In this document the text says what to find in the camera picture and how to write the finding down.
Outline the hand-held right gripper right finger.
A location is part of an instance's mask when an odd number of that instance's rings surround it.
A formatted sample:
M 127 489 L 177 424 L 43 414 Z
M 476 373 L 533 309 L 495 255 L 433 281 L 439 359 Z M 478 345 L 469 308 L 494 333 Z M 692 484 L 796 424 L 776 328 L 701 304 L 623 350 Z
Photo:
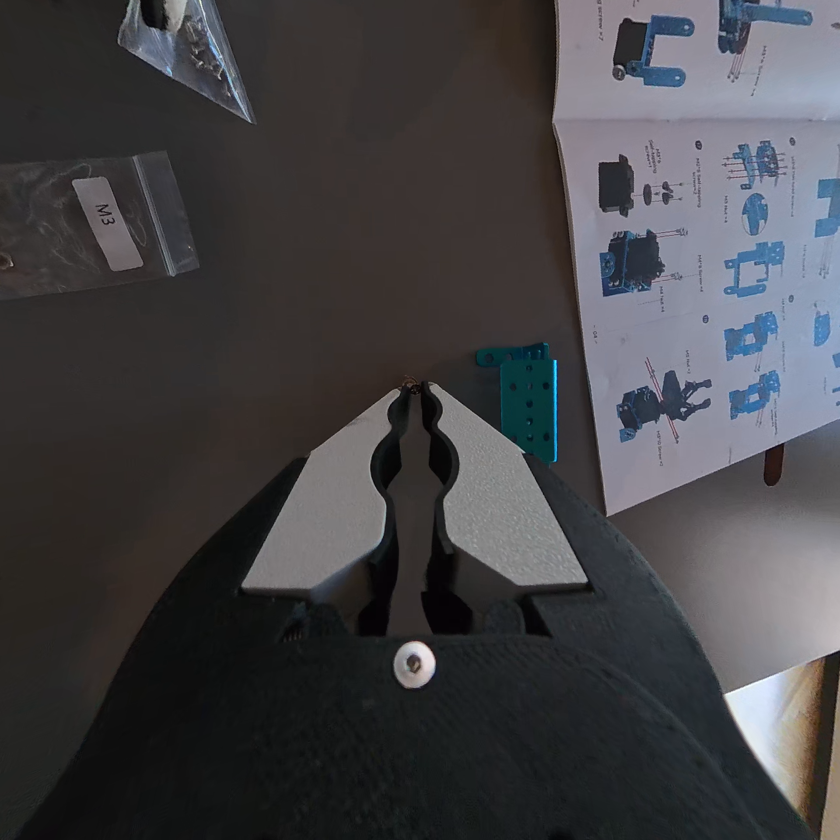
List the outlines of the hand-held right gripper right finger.
M 495 604 L 589 581 L 526 454 L 441 386 L 421 386 L 442 488 L 422 604 L 429 622 L 482 622 Z

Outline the blue metal U bracket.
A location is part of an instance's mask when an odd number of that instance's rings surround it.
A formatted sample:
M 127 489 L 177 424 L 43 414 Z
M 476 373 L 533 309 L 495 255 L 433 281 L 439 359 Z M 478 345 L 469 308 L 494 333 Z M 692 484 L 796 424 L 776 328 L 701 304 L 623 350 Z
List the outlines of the blue metal U bracket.
M 476 352 L 500 376 L 500 431 L 526 454 L 550 465 L 558 458 L 558 366 L 546 342 Z

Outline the white label zip bag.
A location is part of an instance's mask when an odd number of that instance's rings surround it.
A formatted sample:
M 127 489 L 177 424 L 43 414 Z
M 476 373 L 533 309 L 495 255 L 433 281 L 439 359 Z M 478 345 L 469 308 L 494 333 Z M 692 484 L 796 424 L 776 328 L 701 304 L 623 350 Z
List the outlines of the white label zip bag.
M 167 152 L 2 165 L 3 301 L 176 277 L 199 266 Z

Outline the white assembly instruction booklet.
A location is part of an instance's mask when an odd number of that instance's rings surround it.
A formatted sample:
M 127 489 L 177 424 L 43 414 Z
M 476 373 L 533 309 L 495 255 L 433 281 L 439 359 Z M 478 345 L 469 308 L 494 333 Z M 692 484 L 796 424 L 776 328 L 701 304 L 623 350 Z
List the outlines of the white assembly instruction booklet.
M 556 2 L 605 511 L 838 419 L 839 2 Z

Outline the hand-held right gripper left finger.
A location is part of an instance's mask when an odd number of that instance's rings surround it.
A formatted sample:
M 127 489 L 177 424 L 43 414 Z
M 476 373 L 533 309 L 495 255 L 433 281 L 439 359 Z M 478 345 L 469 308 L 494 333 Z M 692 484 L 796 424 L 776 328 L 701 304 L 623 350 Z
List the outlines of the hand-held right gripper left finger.
M 399 472 L 411 390 L 388 392 L 305 459 L 245 576 L 249 595 L 387 618 L 396 525 L 387 489 Z

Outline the pointed clear zip bag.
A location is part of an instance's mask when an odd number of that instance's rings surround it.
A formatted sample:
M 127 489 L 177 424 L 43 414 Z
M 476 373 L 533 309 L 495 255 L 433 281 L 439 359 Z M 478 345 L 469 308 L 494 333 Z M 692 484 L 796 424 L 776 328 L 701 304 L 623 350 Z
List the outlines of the pointed clear zip bag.
M 129 1 L 118 43 L 168 78 L 256 123 L 215 1 L 187 1 L 178 30 L 146 26 L 141 1 Z

